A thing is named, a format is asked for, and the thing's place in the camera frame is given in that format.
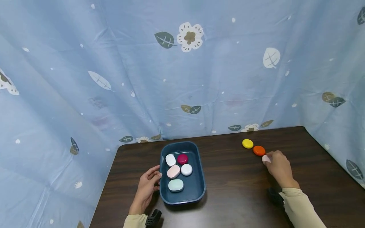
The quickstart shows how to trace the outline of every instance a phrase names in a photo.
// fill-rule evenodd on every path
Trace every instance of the left hand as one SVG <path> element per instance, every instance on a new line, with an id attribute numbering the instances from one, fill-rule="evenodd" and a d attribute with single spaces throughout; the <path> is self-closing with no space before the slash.
<path id="1" fill-rule="evenodd" d="M 155 191 L 160 190 L 160 179 L 162 173 L 159 172 L 160 166 L 150 168 L 139 179 L 138 189 L 128 215 L 141 215 L 152 200 Z"/>

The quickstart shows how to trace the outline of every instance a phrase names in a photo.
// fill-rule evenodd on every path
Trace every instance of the fabric backdrop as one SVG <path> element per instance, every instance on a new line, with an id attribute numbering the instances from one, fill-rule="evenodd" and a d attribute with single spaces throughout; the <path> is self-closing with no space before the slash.
<path id="1" fill-rule="evenodd" d="M 0 227 L 88 227 L 125 143 L 302 125 L 365 187 L 365 0 L 0 6 Z"/>

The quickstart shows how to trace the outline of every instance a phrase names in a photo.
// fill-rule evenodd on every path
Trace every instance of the black strap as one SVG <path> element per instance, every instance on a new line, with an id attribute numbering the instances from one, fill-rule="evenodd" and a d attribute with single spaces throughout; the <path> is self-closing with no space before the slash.
<path id="1" fill-rule="evenodd" d="M 284 199 L 273 188 L 268 188 L 268 195 L 270 201 L 280 208 L 284 208 Z"/>
<path id="2" fill-rule="evenodd" d="M 147 217 L 146 221 L 146 228 L 153 228 L 157 225 L 158 221 L 160 220 L 162 212 L 155 209 L 151 216 Z"/>

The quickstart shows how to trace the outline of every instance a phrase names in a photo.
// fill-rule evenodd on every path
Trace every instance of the small pink object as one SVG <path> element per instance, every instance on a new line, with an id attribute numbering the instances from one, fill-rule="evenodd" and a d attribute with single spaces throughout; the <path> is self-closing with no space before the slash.
<path id="1" fill-rule="evenodd" d="M 264 155 L 262 157 L 262 163 L 264 163 L 264 162 L 270 162 L 271 163 L 271 160 L 270 160 L 270 158 L 267 155 Z"/>
<path id="2" fill-rule="evenodd" d="M 167 177 L 172 179 L 175 179 L 180 174 L 180 167 L 177 165 L 171 166 L 169 170 L 167 171 Z"/>
<path id="3" fill-rule="evenodd" d="M 180 154 L 179 156 L 177 156 L 177 163 L 179 163 L 180 165 L 188 163 L 188 156 L 186 154 Z"/>

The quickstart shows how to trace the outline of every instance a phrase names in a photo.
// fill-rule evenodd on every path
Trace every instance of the hand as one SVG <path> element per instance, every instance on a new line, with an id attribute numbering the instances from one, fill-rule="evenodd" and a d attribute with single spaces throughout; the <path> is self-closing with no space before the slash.
<path id="1" fill-rule="evenodd" d="M 150 168 L 139 179 L 138 189 L 128 215 L 143 214 L 151 202 L 153 193 L 160 190 L 159 185 L 162 173 L 158 171 L 159 168 L 159 165 Z"/>
<path id="2" fill-rule="evenodd" d="M 264 165 L 269 170 L 269 173 L 275 178 L 281 188 L 298 188 L 300 186 L 293 178 L 292 168 L 290 162 L 285 155 L 277 150 L 275 152 L 269 152 L 266 154 L 270 162 L 264 162 Z"/>

